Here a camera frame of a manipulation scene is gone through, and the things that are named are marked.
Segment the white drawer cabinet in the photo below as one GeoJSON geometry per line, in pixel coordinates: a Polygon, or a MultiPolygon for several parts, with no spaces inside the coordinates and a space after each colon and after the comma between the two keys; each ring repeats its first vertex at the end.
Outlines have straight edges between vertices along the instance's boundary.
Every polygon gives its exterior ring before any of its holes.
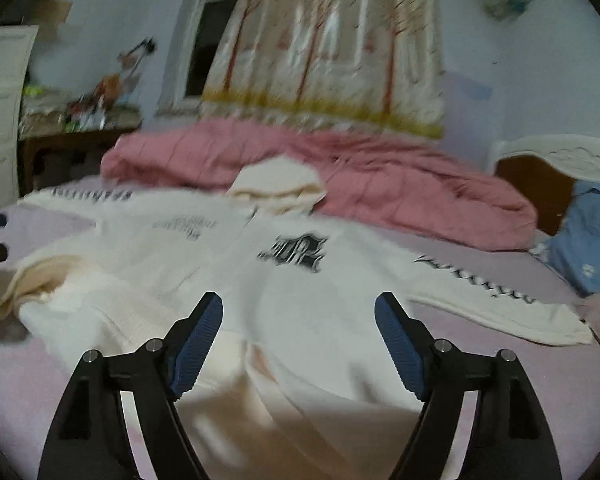
{"type": "Polygon", "coordinates": [[[38,26],[0,27],[0,209],[18,198],[20,102],[38,26]]]}

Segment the white framed window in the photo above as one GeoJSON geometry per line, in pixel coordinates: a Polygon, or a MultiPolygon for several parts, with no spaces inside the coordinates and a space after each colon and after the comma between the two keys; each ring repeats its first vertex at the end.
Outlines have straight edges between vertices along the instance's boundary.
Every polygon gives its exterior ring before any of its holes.
{"type": "Polygon", "coordinates": [[[216,50],[238,0],[183,0],[170,42],[158,117],[198,114],[216,50]]]}

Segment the tree print curtain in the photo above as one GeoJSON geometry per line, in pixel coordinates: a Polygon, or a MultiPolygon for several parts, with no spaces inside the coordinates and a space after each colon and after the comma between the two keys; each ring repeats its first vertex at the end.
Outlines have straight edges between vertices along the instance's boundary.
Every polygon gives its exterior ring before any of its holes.
{"type": "Polygon", "coordinates": [[[437,142],[439,18],[439,0],[237,0],[202,114],[437,142]]]}

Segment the pink checked quilt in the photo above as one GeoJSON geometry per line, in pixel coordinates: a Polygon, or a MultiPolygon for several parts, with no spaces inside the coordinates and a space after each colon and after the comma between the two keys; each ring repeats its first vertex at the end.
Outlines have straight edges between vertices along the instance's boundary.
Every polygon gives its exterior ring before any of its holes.
{"type": "Polygon", "coordinates": [[[100,163],[107,179],[226,191],[242,168],[287,156],[326,186],[322,214],[484,250],[525,250],[538,213],[513,185],[398,136],[295,132],[235,119],[120,136],[100,163]]]}

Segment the dark wooden desk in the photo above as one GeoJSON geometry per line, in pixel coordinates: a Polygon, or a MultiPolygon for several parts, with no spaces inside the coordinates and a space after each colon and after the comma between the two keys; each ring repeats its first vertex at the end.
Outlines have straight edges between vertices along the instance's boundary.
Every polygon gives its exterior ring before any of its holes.
{"type": "Polygon", "coordinates": [[[136,126],[27,136],[18,141],[19,196],[99,173],[102,156],[136,126]]]}

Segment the stack of papers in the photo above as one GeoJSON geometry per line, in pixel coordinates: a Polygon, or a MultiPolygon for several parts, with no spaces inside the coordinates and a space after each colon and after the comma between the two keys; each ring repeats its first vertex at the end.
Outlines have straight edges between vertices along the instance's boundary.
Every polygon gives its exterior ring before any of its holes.
{"type": "Polygon", "coordinates": [[[30,138],[62,133],[71,98],[71,93],[64,89],[26,84],[20,105],[19,135],[30,138]]]}

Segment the blue floral pillow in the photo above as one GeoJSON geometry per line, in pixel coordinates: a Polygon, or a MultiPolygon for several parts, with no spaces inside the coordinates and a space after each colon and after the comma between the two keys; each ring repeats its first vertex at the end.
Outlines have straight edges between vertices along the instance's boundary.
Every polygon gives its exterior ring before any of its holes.
{"type": "Polygon", "coordinates": [[[558,232],[530,254],[583,297],[600,294],[600,183],[578,181],[558,232]]]}

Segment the cardboard box on cabinet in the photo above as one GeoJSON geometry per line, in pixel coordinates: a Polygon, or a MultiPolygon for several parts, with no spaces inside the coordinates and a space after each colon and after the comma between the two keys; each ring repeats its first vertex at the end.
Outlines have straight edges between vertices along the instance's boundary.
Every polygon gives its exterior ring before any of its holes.
{"type": "Polygon", "coordinates": [[[70,0],[38,0],[28,19],[29,25],[38,26],[43,35],[53,36],[60,25],[65,25],[72,8],[70,0]]]}

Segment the orange snack bag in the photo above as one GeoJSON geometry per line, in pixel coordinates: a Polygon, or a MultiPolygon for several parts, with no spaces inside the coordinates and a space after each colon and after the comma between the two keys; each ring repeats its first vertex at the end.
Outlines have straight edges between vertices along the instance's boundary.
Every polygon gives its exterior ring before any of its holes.
{"type": "Polygon", "coordinates": [[[95,89],[96,96],[102,99],[105,106],[113,106],[120,98],[123,90],[122,78],[118,73],[103,76],[95,89]]]}

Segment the white carved headboard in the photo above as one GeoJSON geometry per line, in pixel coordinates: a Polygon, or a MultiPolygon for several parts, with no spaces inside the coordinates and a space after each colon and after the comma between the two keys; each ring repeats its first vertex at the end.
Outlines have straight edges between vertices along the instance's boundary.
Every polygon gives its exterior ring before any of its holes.
{"type": "Polygon", "coordinates": [[[498,141],[488,169],[535,206],[538,229],[554,235],[571,202],[574,184],[600,184],[600,138],[584,134],[540,134],[498,141]]]}

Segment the white zip hoodie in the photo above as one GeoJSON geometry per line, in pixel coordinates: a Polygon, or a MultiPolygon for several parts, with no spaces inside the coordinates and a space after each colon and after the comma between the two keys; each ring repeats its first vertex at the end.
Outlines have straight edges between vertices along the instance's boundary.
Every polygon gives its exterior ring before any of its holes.
{"type": "Polygon", "coordinates": [[[429,304],[537,344],[589,344],[564,304],[544,304],[340,219],[257,214],[183,190],[70,190],[26,207],[93,223],[0,275],[0,320],[18,318],[72,367],[163,336],[206,292],[220,332],[176,407],[216,478],[380,479],[420,410],[376,326],[374,303],[429,304]]]}

